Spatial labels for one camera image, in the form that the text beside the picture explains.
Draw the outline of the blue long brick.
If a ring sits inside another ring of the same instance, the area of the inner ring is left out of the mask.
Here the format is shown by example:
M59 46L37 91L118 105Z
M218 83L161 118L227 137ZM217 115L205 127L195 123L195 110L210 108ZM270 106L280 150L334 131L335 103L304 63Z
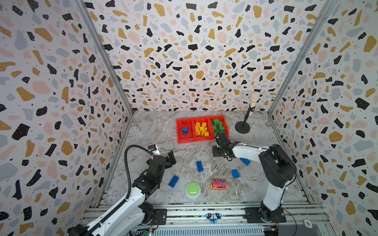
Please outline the blue long brick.
M196 167L197 167L197 171L198 171L199 173L202 173L202 172L204 171L204 169L203 169L203 165L202 165L202 162L201 162L201 161L197 161L197 162L196 162Z
M177 184L178 181L179 181L179 177L176 176L176 175L174 175L168 185L171 188L174 188L176 186L176 184Z

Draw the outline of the blue square brick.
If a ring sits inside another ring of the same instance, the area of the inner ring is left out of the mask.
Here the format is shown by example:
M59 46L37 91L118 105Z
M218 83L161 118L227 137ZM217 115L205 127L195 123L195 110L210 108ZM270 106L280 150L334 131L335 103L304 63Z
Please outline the blue square brick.
M240 177L240 174L239 174L238 170L236 170L236 169L232 170L232 171L231 171L231 174L232 174L232 177L233 177L234 179L237 179L237 178Z
M183 129L182 129L182 133L183 133L184 135L186 135L186 134L188 133L188 131L189 131L189 128L188 128L188 127L183 127Z

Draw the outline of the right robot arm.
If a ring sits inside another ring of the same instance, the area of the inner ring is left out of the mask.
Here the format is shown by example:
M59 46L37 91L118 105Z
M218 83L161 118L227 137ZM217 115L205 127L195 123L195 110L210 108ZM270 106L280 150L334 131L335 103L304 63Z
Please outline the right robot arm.
M215 137L213 157L224 157L228 161L244 158L262 166L269 181L266 195L260 205L258 218L264 222L276 220L282 214L284 191L296 179L297 168L279 144L256 147L230 141L224 133Z

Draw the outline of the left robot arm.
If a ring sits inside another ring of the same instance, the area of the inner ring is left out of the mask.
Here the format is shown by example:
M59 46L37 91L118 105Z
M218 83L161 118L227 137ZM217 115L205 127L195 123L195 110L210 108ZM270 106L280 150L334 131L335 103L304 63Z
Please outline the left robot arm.
M151 158L147 160L148 168L132 182L128 152L138 148L147 152ZM153 205L147 199L158 189L166 169L177 163L173 150L166 156L159 154L156 145L144 148L130 145L124 153L124 164L128 178L127 193L110 209L91 223L83 226L78 224L69 232L70 236L125 236L140 224L148 224L153 218Z

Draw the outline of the right red bin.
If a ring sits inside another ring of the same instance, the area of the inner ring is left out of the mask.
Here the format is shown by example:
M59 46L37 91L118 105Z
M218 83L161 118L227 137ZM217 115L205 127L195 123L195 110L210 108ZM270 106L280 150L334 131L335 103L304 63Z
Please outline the right red bin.
M210 116L209 119L214 137L224 133L229 138L229 127L224 116Z

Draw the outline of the red bin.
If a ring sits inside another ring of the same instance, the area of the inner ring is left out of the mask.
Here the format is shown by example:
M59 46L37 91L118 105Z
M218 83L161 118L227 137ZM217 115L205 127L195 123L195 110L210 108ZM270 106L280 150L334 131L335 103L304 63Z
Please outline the red bin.
M229 138L229 127L224 116L210 116L209 119L214 137L224 133Z
M177 142L179 144L192 143L195 141L195 132L193 128L193 119L177 119L176 120Z
M202 127L202 123L206 122L207 127ZM195 141L200 142L200 141L209 141L212 140L214 135L213 135L213 129L211 128L211 123L209 117L199 117L199 118L193 118L193 127L194 127L194 132L195 132ZM196 130L199 130L201 132L201 136L196 135ZM204 132L208 131L209 136L205 137Z

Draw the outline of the middle red bin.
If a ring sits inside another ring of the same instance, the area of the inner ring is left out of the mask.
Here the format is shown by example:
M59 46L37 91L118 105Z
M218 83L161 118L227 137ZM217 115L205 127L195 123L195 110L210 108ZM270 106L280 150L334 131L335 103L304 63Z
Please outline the middle red bin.
M202 123L206 122L207 127L202 127ZM199 118L193 118L193 127L194 127L194 132L195 132L195 141L200 142L200 141L209 141L212 140L214 135L213 135L213 129L211 128L211 123L209 117L199 117ZM199 130L201 132L201 136L196 135L196 130ZM209 136L205 137L204 132L208 131Z

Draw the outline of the wooden microphone on black stand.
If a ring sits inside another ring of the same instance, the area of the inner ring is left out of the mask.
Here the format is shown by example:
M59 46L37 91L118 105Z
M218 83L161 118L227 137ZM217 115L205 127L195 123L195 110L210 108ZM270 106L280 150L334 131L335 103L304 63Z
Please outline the wooden microphone on black stand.
M247 123L247 119L255 111L256 104L257 104L258 100L259 100L259 93L253 92L252 95L251 95L251 102L250 102L250 105L248 107L247 113L245 114L244 120L237 122L236 125L235 125L235 129L236 129L237 132L242 133L242 134L246 134L250 131L251 128L250 128L249 124Z

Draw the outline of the left red bin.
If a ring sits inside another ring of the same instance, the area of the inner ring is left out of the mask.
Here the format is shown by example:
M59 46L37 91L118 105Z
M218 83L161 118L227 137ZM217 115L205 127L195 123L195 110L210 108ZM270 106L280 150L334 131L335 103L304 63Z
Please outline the left red bin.
M177 142L179 144L192 143L195 141L195 132L193 128L193 119L177 119L176 120Z

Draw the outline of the colourful card box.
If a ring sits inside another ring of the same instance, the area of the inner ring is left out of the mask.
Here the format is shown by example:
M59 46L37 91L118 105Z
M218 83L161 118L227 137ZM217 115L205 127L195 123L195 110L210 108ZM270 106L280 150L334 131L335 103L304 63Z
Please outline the colourful card box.
M211 179L212 190L227 190L226 179Z

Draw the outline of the green push button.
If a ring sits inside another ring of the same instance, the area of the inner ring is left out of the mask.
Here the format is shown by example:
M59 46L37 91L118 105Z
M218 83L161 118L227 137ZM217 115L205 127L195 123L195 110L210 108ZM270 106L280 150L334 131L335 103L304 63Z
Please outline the green push button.
M201 194L201 187L198 183L191 182L186 186L186 195L188 198L195 199Z

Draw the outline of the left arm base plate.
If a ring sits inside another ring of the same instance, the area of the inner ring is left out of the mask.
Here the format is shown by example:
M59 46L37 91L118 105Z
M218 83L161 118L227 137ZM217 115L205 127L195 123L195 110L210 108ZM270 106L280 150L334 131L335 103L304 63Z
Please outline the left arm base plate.
M165 225L167 220L167 209L150 209L144 215L142 225Z

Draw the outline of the blue clip on rail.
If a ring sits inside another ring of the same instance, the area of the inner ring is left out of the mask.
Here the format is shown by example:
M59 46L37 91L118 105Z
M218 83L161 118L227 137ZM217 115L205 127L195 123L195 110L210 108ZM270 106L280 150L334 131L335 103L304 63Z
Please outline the blue clip on rail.
M216 224L218 220L222 219L222 214L220 213L208 213L206 214L206 219L210 221L211 224Z

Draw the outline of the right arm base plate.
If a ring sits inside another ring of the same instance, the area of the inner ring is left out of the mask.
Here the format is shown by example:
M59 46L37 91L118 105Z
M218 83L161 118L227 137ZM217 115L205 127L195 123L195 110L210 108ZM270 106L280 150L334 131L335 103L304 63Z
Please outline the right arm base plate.
M246 207L244 219L248 223L286 223L282 207L274 211L266 207Z

